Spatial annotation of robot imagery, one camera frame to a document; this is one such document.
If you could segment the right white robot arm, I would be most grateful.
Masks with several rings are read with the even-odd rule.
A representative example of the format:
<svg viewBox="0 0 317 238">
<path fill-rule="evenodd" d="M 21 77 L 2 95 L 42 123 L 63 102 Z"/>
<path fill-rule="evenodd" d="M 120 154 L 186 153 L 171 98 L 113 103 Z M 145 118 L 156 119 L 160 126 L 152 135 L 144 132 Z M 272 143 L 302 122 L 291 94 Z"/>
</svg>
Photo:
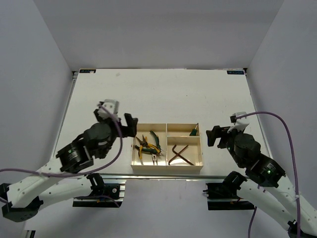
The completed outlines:
<svg viewBox="0 0 317 238">
<path fill-rule="evenodd" d="M 317 211 L 295 191 L 285 170 L 261 153 L 261 145 L 244 131 L 216 125 L 206 131 L 208 146 L 218 139 L 245 174 L 232 171 L 222 182 L 220 193 L 243 198 L 278 222 L 291 238 L 317 236 Z"/>
</svg>

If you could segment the green side cutters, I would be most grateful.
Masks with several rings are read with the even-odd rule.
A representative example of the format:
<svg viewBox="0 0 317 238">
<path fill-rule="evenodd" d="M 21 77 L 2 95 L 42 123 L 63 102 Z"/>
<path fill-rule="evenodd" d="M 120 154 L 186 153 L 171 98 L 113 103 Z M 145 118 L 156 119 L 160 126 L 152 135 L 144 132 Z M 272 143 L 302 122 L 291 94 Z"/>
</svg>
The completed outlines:
<svg viewBox="0 0 317 238">
<path fill-rule="evenodd" d="M 149 143 L 148 138 L 146 136 L 142 136 L 142 140 L 136 137 L 140 145 L 135 145 L 134 148 L 138 150 L 139 159 L 142 159 L 143 152 L 150 153 L 153 155 L 160 155 L 162 152 L 162 148 L 159 142 L 159 137 L 152 130 L 150 130 L 150 134 L 154 137 L 154 140 L 156 143 L 155 145 Z"/>
</svg>

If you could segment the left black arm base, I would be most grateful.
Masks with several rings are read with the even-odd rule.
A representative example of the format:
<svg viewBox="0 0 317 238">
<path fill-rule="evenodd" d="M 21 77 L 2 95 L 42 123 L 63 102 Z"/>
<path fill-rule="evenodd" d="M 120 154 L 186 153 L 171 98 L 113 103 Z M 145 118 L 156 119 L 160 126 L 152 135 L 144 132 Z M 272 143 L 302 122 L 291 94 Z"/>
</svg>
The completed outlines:
<svg viewBox="0 0 317 238">
<path fill-rule="evenodd" d="M 73 199 L 73 207 L 119 208 L 123 202 L 125 184 L 120 180 L 106 180 L 100 174 L 86 176 L 90 181 L 90 194 Z"/>
</svg>

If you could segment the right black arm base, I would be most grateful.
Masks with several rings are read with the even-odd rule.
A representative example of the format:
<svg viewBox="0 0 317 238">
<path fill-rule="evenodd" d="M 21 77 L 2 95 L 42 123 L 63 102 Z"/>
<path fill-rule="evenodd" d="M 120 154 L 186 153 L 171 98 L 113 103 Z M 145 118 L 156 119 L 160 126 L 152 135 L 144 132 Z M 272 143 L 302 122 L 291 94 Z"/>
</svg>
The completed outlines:
<svg viewBox="0 0 317 238">
<path fill-rule="evenodd" d="M 208 210 L 210 211 L 238 211 L 254 210 L 255 206 L 237 195 L 243 182 L 247 178 L 232 171 L 222 182 L 206 184 L 203 193 L 207 195 Z"/>
</svg>

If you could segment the yellow needle-nose pliers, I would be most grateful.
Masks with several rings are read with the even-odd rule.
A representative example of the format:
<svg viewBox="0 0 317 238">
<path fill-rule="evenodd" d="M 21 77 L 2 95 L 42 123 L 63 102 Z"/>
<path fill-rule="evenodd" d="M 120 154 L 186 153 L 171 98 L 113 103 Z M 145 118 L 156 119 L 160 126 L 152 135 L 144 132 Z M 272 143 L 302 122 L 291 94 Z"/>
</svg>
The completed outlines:
<svg viewBox="0 0 317 238">
<path fill-rule="evenodd" d="M 158 165 L 158 158 L 157 158 L 157 155 L 160 154 L 161 152 L 161 148 L 160 148 L 160 145 L 159 145 L 159 137 L 154 135 L 154 140 L 155 140 L 155 145 L 153 144 L 150 144 L 148 142 L 148 148 L 149 148 L 149 153 L 152 157 L 152 162 L 153 162 L 153 165 Z"/>
<path fill-rule="evenodd" d="M 135 145 L 135 148 L 138 150 L 138 157 L 143 163 L 143 153 L 149 153 L 149 148 L 148 148 L 148 141 L 146 136 L 142 136 L 142 140 L 136 137 L 137 141 L 139 142 L 139 146 Z"/>
</svg>

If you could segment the green orange stubby screwdriver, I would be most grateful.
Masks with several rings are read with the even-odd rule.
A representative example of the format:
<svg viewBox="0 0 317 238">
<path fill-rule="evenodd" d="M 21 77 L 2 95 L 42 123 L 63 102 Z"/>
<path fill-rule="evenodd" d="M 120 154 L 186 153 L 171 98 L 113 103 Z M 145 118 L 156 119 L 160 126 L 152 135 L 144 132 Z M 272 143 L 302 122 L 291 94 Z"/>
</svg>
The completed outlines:
<svg viewBox="0 0 317 238">
<path fill-rule="evenodd" d="M 199 124 L 197 123 L 195 127 L 192 129 L 192 131 L 190 132 L 189 136 L 197 136 L 199 131 L 198 129 L 199 129 Z"/>
</svg>

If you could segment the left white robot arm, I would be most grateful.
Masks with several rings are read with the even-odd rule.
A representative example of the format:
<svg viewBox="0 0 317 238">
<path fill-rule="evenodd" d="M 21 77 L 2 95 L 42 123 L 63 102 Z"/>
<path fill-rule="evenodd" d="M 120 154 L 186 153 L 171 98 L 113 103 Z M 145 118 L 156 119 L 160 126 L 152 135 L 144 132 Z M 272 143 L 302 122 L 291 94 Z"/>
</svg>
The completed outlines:
<svg viewBox="0 0 317 238">
<path fill-rule="evenodd" d="M 97 122 L 60 149 L 55 159 L 17 183 L 1 184 L 4 218 L 24 222 L 40 210 L 71 198 L 113 199 L 112 188 L 96 170 L 83 170 L 91 167 L 94 159 L 104 159 L 117 138 L 134 138 L 138 119 L 125 113 L 127 125 L 122 125 L 117 113 L 96 109 L 94 114 Z"/>
</svg>

